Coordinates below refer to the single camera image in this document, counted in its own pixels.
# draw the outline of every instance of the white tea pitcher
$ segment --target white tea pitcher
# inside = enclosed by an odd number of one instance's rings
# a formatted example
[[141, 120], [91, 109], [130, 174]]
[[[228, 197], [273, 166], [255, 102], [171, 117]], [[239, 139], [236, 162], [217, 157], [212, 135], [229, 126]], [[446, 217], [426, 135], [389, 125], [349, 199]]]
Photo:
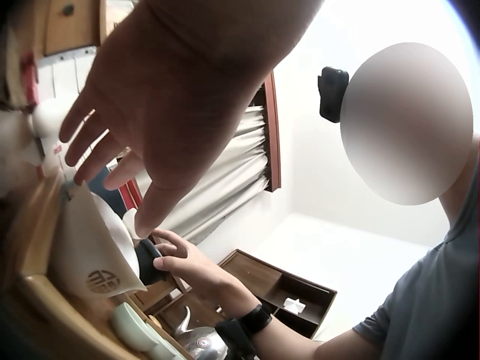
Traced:
[[132, 238], [120, 217], [86, 183], [71, 194], [63, 204], [50, 257], [59, 285], [80, 298], [146, 291]]

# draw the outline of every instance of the metal bracket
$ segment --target metal bracket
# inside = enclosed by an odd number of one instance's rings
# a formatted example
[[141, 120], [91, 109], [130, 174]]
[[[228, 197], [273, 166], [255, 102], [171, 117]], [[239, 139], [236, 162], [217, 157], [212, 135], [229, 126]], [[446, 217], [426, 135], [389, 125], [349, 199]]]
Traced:
[[78, 59], [83, 56], [95, 55], [96, 54], [96, 47], [95, 46], [87, 46], [85, 48], [78, 48], [74, 50], [69, 50], [65, 52], [60, 52], [55, 55], [50, 55], [38, 60], [38, 67], [44, 67], [56, 64], [57, 62], [62, 62], [66, 60]]

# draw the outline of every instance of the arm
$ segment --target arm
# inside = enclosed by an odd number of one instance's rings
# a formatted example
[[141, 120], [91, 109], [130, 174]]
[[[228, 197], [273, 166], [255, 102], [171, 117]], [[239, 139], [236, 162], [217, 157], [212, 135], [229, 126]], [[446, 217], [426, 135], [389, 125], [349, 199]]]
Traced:
[[[152, 235], [171, 242], [157, 245], [165, 256], [154, 261], [155, 267], [170, 271], [214, 298], [227, 316], [241, 317], [260, 304], [238, 279], [212, 263], [193, 244], [170, 231], [156, 229]], [[253, 344], [262, 360], [375, 360], [381, 354], [354, 330], [318, 345], [276, 318], [253, 337]]]
[[231, 140], [268, 73], [297, 44], [322, 0], [142, 0], [102, 44], [60, 139], [73, 166], [101, 134], [75, 182], [120, 151], [115, 189], [146, 169], [152, 183], [135, 217], [146, 237]]
[[[219, 296], [222, 310], [233, 318], [249, 313], [260, 302], [235, 278], [224, 285]], [[262, 360], [375, 360], [381, 350], [354, 330], [348, 330], [319, 345], [296, 333], [275, 317], [253, 337], [253, 344]]]

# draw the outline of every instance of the black camera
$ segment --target black camera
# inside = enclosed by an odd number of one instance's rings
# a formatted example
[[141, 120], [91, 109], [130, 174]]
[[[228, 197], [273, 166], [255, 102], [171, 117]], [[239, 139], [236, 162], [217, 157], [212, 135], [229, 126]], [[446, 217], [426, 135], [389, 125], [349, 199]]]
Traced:
[[320, 115], [334, 123], [340, 122], [343, 95], [348, 85], [348, 72], [330, 67], [322, 69], [318, 77]]

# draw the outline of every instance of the white tissue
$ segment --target white tissue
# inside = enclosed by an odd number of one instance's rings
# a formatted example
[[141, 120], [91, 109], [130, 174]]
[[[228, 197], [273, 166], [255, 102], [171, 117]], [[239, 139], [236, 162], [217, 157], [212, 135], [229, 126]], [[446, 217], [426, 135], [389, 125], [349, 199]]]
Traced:
[[283, 307], [285, 310], [288, 310], [291, 313], [298, 315], [305, 309], [305, 304], [302, 304], [300, 302], [300, 299], [293, 300], [290, 298], [286, 298], [283, 303]]

